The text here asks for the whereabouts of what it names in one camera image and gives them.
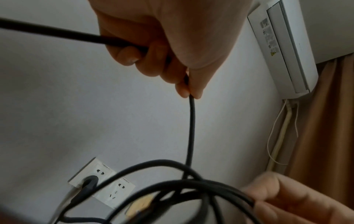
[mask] black cable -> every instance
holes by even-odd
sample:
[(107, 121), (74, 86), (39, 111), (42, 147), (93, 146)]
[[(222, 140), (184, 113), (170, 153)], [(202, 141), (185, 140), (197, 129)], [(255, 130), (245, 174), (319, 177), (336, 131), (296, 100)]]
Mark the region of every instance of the black cable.
[[(93, 34), (85, 34), (81, 32), (74, 32), (70, 30), (63, 30), (43, 25), (24, 23), (20, 21), (8, 20), (0, 18), (0, 28), (28, 32), (32, 34), (41, 34), (51, 37), (60, 37), (66, 39), (73, 39), (79, 41), (86, 41), (98, 44), (106, 44), (118, 47), (134, 46), (138, 48), (141, 52), (146, 53), (148, 48), (145, 46), (137, 46), (126, 40), (113, 37), (103, 37)], [(185, 83), (188, 84), (188, 76), (186, 75)], [(250, 207), (254, 206), (254, 201), (242, 193), (241, 191), (230, 187), (228, 185), (218, 183), (211, 180), (204, 180), (197, 172), (191, 168), (192, 158), (193, 158), (193, 147), (194, 147), (194, 131), (195, 131), (195, 105), (194, 98), (192, 95), (189, 96), (190, 103), (190, 128), (189, 128), (189, 138), (188, 138), (188, 149), (187, 149), (187, 158), (185, 164), (178, 163), (172, 160), (154, 160), (148, 161), (135, 166), (131, 166), (117, 174), (113, 177), (107, 179), (97, 187), (94, 183), (89, 184), (89, 188), (83, 188), (79, 194), (77, 194), (74, 200), (66, 206), (59, 217), (55, 221), (55, 224), (58, 222), (63, 223), (101, 223), (101, 224), (111, 224), (111, 220), (119, 214), (126, 206), (128, 206), (133, 201), (143, 197), (145, 195), (156, 193), (157, 196), (151, 202), (150, 206), (143, 210), (140, 214), (136, 215), (134, 218), (126, 221), (124, 224), (151, 224), (160, 218), (168, 209), (179, 203), (183, 203), (190, 200), (201, 200), (201, 205), (198, 212), (187, 221), (187, 224), (203, 224), (206, 221), (208, 214), (208, 205), (210, 204), (214, 210), (215, 218), (218, 224), (224, 224), (224, 219), (221, 213), (221, 209), (215, 199), (215, 196), (219, 196), (231, 204), (236, 206), (241, 212), (243, 212), (247, 217), (250, 218), (255, 224), (261, 224), (261, 221), (252, 213)], [(142, 189), (135, 194), (128, 197), (120, 206), (118, 206), (108, 217), (107, 219), (102, 218), (89, 218), (89, 217), (67, 217), (65, 214), (78, 206), (90, 196), (92, 196), (97, 191), (106, 187), (113, 181), (128, 175), (132, 172), (143, 170), (150, 167), (165, 166), (183, 171), (182, 180), (172, 180), (162, 183), (157, 183), (152, 186), (149, 186), (145, 189)], [(191, 192), (181, 193), (183, 189), (192, 189)], [(167, 198), (163, 199), (167, 194), (174, 192), (174, 194)]]

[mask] white cord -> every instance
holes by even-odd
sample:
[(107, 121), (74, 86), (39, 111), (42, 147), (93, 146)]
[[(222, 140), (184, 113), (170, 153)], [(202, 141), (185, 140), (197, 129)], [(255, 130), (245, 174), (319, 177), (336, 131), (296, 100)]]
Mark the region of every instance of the white cord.
[(299, 115), (299, 107), (300, 107), (300, 102), (298, 101), (296, 107), (296, 117), (295, 117), (295, 130), (296, 130), (296, 137), (299, 137), (299, 132), (298, 132), (298, 115)]
[(275, 121), (274, 121), (274, 123), (273, 123), (273, 127), (272, 127), (272, 130), (270, 131), (270, 135), (269, 135), (268, 141), (267, 141), (267, 152), (268, 152), (269, 158), (270, 158), (271, 160), (273, 160), (273, 162), (275, 162), (276, 164), (279, 164), (279, 165), (282, 165), (282, 166), (287, 166), (287, 164), (279, 163), (279, 162), (275, 161), (275, 159), (273, 159), (273, 157), (271, 156), (270, 151), (269, 151), (269, 140), (270, 140), (270, 137), (271, 137), (272, 134), (273, 134), (274, 126), (275, 126), (275, 124), (277, 123), (277, 120), (279, 119), (281, 113), (283, 112), (287, 101), (288, 101), (288, 100), (285, 100), (285, 101), (284, 101), (284, 105), (283, 105), (283, 107), (281, 108), (281, 110), (280, 110), (280, 112), (279, 112), (277, 118), (275, 119)]

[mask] brown curtain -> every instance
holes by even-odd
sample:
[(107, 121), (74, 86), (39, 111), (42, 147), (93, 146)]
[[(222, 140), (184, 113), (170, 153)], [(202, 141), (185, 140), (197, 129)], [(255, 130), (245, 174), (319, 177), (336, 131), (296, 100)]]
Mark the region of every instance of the brown curtain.
[(287, 175), (354, 208), (354, 54), (323, 69)]

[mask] outlet plate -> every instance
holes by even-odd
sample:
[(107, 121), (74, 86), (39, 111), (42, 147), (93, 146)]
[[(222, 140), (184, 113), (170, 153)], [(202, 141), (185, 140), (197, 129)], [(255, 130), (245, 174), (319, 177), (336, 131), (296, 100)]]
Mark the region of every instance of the outlet plate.
[[(116, 172), (114, 170), (103, 164), (97, 158), (94, 158), (69, 180), (69, 184), (76, 188), (80, 188), (83, 184), (83, 180), (91, 175), (97, 176), (98, 184), (100, 184), (115, 174)], [(116, 208), (132, 193), (134, 188), (134, 184), (125, 178), (120, 178), (101, 189), (94, 194), (93, 197), (111, 208)]]

